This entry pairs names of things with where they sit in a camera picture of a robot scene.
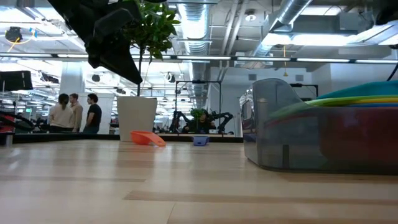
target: white shirt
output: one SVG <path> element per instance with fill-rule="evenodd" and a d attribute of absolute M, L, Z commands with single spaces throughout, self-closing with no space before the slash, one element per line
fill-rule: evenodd
<path fill-rule="evenodd" d="M 73 111 L 69 106 L 62 109 L 62 105 L 57 104 L 50 109 L 49 122 L 51 126 L 61 128 L 73 128 Z"/>

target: black monitor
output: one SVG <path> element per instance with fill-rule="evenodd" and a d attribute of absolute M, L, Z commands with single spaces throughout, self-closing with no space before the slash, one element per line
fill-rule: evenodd
<path fill-rule="evenodd" d="M 0 91 L 33 90 L 30 71 L 0 72 Z"/>

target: table surface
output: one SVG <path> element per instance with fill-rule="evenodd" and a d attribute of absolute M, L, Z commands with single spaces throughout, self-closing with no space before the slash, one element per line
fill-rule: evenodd
<path fill-rule="evenodd" d="M 398 223 L 397 189 L 391 176 L 263 170 L 242 144 L 0 149 L 2 223 Z"/>

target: orange plastic scoop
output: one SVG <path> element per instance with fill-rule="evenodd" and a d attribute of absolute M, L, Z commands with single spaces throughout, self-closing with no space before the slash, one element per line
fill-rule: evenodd
<path fill-rule="evenodd" d="M 131 140 L 136 144 L 146 145 L 153 142 L 157 146 L 166 145 L 166 142 L 161 137 L 149 131 L 131 131 L 130 136 Z"/>

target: small purple object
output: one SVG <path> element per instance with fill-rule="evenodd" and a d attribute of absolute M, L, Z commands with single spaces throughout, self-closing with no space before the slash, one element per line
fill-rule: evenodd
<path fill-rule="evenodd" d="M 209 139 L 210 138 L 208 136 L 194 136 L 194 137 L 192 137 L 194 146 L 206 146 L 206 144 L 209 142 Z"/>

